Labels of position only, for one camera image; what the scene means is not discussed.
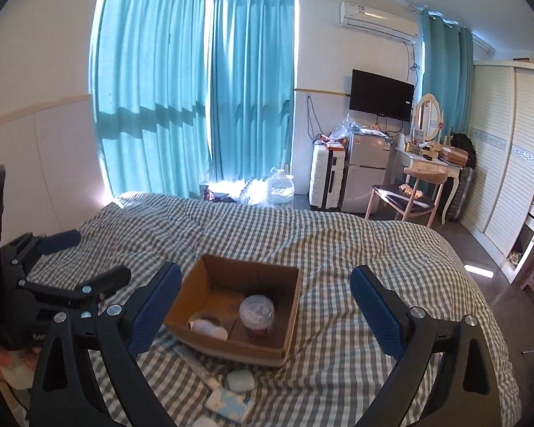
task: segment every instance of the white suitcase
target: white suitcase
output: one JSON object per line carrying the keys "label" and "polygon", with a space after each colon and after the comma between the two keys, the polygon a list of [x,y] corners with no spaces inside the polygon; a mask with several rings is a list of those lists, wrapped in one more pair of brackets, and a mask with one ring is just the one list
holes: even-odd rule
{"label": "white suitcase", "polygon": [[316,144],[310,169],[309,203],[314,209],[338,207],[346,153]]}

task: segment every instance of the white wardrobe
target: white wardrobe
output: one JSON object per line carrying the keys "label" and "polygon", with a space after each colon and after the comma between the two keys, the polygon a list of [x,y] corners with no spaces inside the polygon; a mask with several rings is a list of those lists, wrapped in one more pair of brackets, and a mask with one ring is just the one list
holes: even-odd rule
{"label": "white wardrobe", "polygon": [[534,196],[534,65],[475,64],[468,136],[477,176],[462,223],[512,282],[522,265],[507,256]]}

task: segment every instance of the oval mirror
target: oval mirror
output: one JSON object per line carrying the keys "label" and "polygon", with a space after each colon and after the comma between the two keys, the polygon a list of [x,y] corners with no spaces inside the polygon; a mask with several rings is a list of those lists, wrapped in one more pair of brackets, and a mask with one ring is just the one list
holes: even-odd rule
{"label": "oval mirror", "polygon": [[443,111],[435,96],[428,93],[420,99],[413,110],[413,125],[422,130],[425,141],[435,139],[443,128]]}

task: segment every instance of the clear plastic lid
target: clear plastic lid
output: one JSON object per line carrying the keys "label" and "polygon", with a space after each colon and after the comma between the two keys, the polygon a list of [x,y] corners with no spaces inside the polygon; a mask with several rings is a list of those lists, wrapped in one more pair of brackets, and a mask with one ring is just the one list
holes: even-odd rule
{"label": "clear plastic lid", "polygon": [[249,329],[267,329],[273,323],[275,307],[265,295],[250,295],[239,305],[239,317]]}

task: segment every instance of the sliding wardrobe door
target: sliding wardrobe door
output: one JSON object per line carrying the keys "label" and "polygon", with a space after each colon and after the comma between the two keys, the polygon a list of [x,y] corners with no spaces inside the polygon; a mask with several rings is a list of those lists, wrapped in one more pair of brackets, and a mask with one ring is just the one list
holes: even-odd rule
{"label": "sliding wardrobe door", "polygon": [[514,123],[514,68],[475,66],[468,137],[477,172],[464,215],[483,232],[502,183]]}
{"label": "sliding wardrobe door", "polygon": [[516,114],[510,157],[485,234],[508,255],[534,196],[534,70],[516,69]]}

